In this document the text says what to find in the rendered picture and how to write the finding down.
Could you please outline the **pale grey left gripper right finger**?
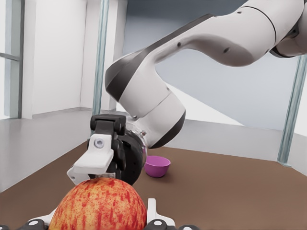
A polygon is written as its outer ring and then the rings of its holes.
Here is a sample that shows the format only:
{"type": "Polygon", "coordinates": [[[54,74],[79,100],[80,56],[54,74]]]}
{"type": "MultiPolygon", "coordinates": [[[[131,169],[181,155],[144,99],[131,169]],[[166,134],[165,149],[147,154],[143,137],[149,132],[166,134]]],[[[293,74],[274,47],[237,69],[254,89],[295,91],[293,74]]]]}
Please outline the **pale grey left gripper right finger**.
{"type": "Polygon", "coordinates": [[[175,222],[156,211],[156,200],[148,199],[146,230],[176,230],[175,222]]]}

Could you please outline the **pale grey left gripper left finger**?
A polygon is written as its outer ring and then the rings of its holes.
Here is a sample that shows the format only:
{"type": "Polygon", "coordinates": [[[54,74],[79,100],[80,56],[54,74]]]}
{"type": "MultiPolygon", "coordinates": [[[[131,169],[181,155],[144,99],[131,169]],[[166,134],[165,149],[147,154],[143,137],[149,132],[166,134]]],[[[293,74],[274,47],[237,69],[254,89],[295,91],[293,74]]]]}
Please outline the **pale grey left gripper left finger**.
{"type": "Polygon", "coordinates": [[[55,210],[53,210],[48,215],[30,219],[26,223],[26,230],[49,230],[49,226],[54,214],[55,210]]]}

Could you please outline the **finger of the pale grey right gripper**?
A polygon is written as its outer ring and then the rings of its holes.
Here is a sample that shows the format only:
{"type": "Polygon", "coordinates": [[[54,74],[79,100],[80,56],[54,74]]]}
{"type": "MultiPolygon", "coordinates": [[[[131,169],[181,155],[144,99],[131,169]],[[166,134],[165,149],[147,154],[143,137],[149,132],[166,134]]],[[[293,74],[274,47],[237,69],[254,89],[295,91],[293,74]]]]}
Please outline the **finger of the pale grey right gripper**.
{"type": "Polygon", "coordinates": [[[114,156],[111,143],[111,135],[93,134],[90,137],[87,151],[67,171],[68,177],[75,185],[89,180],[89,175],[106,178],[114,177],[112,172],[107,172],[114,156]]]}

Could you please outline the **red yellow apple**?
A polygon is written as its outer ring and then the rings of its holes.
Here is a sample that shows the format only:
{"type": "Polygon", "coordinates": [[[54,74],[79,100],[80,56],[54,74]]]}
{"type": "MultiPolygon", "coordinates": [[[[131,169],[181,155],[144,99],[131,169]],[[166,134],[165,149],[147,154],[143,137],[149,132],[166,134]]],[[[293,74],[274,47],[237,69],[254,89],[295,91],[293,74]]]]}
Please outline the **red yellow apple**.
{"type": "Polygon", "coordinates": [[[58,205],[49,230],[142,230],[147,209],[136,190],[113,178],[96,178],[72,188],[58,205]]]}

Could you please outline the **purple bowl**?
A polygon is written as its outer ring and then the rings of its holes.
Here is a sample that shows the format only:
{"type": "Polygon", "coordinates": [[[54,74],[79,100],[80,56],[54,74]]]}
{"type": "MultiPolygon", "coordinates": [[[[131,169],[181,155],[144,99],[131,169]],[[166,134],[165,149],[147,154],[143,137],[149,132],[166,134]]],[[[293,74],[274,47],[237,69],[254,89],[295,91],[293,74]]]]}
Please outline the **purple bowl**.
{"type": "Polygon", "coordinates": [[[161,178],[166,175],[171,161],[161,156],[148,156],[144,165],[145,172],[153,178],[161,178]]]}

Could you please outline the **silver frame post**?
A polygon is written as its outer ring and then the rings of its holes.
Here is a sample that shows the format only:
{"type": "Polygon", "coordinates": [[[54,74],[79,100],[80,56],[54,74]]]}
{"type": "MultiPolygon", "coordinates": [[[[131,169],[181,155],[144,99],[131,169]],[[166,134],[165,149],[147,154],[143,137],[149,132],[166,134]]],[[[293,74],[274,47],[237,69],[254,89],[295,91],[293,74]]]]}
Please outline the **silver frame post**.
{"type": "Polygon", "coordinates": [[[101,110],[108,11],[109,11],[109,0],[100,0],[92,115],[100,114],[101,110]]]}
{"type": "Polygon", "coordinates": [[[277,162],[285,167],[291,167],[288,163],[292,139],[295,130],[298,110],[303,94],[304,83],[307,74],[307,55],[298,57],[292,91],[289,99],[281,143],[278,151],[277,162]]]}

